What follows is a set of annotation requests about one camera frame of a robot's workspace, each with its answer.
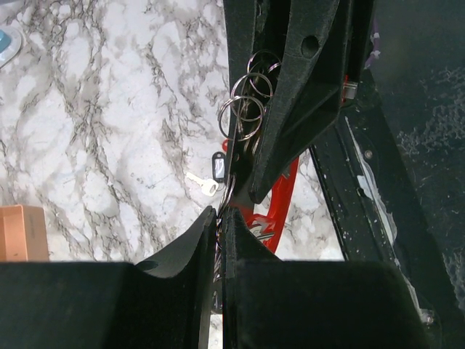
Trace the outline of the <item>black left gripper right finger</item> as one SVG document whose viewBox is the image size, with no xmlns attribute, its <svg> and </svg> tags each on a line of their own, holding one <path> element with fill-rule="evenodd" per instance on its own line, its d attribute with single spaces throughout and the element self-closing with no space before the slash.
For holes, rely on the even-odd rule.
<svg viewBox="0 0 465 349">
<path fill-rule="evenodd" d="M 380 262 L 282 261 L 235 207 L 222 216 L 225 348 L 428 348 L 400 272 Z"/>
</svg>

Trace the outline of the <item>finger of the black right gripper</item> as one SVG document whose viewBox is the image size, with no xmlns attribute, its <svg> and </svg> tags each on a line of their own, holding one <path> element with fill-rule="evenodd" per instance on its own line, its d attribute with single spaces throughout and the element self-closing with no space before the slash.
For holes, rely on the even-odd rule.
<svg viewBox="0 0 465 349">
<path fill-rule="evenodd" d="M 268 1 L 225 1 L 230 91 L 222 104 L 229 177 L 237 189 L 268 189 L 262 139 L 269 118 Z"/>
</svg>

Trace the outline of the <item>metal key organizer red handle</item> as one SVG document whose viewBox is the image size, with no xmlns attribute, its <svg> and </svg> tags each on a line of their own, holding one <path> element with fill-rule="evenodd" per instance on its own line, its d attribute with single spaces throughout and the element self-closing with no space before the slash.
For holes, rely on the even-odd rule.
<svg viewBox="0 0 465 349">
<path fill-rule="evenodd" d="M 283 235 L 299 162 L 294 160 L 271 187 L 265 214 L 256 211 L 248 195 L 247 180 L 259 154 L 265 116 L 275 96 L 282 64 L 283 53 L 277 49 L 267 47 L 252 53 L 245 73 L 232 84 L 217 114 L 219 130 L 225 137 L 225 191 L 219 204 L 217 235 L 225 232 L 226 208 L 236 206 L 248 232 L 272 253 L 276 253 Z"/>
</svg>

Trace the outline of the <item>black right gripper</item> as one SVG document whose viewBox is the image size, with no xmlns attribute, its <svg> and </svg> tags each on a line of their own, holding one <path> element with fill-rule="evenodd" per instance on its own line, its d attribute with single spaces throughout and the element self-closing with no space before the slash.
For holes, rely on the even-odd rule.
<svg viewBox="0 0 465 349">
<path fill-rule="evenodd" d="M 342 105 L 355 99 L 371 55 L 375 8 L 374 0 L 290 3 L 278 83 L 251 175 L 255 204 L 336 119 L 341 97 Z"/>
</svg>

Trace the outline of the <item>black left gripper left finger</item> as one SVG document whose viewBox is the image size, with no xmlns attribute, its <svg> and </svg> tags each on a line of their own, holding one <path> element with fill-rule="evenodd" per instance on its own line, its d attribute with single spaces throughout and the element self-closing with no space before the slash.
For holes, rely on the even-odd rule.
<svg viewBox="0 0 465 349">
<path fill-rule="evenodd" d="M 129 262 L 1 264 L 3 348 L 206 348 L 217 214 Z"/>
</svg>

